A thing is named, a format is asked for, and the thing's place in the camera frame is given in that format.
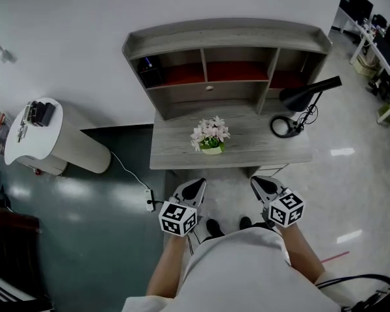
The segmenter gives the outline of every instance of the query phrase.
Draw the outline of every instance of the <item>flower pot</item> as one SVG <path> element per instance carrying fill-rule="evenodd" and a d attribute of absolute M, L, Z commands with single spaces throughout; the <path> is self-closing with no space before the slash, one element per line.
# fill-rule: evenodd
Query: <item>flower pot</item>
<path fill-rule="evenodd" d="M 208 148 L 208 149 L 202 149 L 202 152 L 207 155 L 218 155 L 219 153 L 222 153 L 224 151 L 224 143 L 220 143 L 220 145 L 216 148 Z"/>

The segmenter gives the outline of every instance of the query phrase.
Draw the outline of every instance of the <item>lamp base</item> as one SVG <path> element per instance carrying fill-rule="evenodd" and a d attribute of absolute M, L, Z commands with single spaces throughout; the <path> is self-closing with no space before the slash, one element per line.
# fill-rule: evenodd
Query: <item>lamp base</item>
<path fill-rule="evenodd" d="M 274 124 L 278 122 L 283 122 L 284 127 L 287 129 L 285 134 L 280 134 L 275 131 Z M 300 132 L 302 132 L 302 129 L 298 128 L 298 123 L 288 117 L 284 116 L 276 116 L 270 121 L 270 129 L 272 130 L 273 134 L 275 134 L 279 138 L 291 138 L 295 137 L 296 135 L 299 135 Z"/>

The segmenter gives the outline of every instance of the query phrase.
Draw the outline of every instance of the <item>red line on floor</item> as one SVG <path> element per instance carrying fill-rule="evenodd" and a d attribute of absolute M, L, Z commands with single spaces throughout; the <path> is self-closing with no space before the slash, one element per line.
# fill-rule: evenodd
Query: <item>red line on floor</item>
<path fill-rule="evenodd" d="M 349 253 L 350 253 L 350 251 L 346 251 L 346 252 L 344 252 L 344 253 L 335 255 L 335 256 L 333 256 L 333 257 L 329 257 L 329 258 L 327 258 L 327 259 L 325 259 L 325 260 L 322 260 L 321 263 L 325 263 L 325 262 L 328 262 L 328 261 L 337 259 L 338 257 L 342 257 L 342 256 L 347 255 L 347 254 L 349 254 Z"/>

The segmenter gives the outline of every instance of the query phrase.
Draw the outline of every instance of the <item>forearm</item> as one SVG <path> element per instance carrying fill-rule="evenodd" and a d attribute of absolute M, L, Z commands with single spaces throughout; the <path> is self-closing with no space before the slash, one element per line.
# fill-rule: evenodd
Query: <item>forearm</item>
<path fill-rule="evenodd" d="M 299 227 L 293 224 L 289 227 L 279 227 L 291 265 L 310 282 L 314 283 L 321 276 L 325 268 L 319 258 L 305 240 Z"/>
<path fill-rule="evenodd" d="M 151 276 L 146 296 L 174 298 L 181 275 L 186 237 L 171 236 Z"/>

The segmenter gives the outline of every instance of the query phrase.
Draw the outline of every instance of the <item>cylindrical table base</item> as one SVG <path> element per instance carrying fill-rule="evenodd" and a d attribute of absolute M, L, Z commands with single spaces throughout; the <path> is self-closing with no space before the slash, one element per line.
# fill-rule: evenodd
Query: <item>cylindrical table base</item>
<path fill-rule="evenodd" d="M 111 161 L 111 153 L 107 147 L 78 131 L 65 120 L 51 154 L 96 174 L 104 172 Z"/>
<path fill-rule="evenodd" d="M 68 165 L 68 163 L 63 159 L 59 159 L 58 157 L 52 155 L 49 155 L 45 159 L 35 159 L 31 156 L 22 156 L 16 160 L 29 168 L 39 169 L 55 176 L 62 174 Z"/>

